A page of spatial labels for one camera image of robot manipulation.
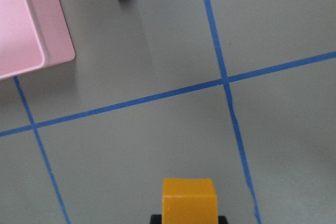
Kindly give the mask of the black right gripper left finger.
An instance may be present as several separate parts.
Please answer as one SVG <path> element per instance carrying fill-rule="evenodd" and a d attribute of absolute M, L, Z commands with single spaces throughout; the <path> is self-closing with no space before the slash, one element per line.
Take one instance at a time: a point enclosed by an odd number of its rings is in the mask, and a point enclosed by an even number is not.
<path fill-rule="evenodd" d="M 150 224 L 162 224 L 162 215 L 151 215 Z"/>

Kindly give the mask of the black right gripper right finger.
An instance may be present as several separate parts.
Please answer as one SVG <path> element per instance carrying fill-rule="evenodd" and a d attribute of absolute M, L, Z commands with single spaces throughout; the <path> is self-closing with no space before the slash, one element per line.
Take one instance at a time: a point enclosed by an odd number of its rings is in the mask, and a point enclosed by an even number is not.
<path fill-rule="evenodd" d="M 228 224 L 227 218 L 225 216 L 218 216 L 218 224 Z"/>

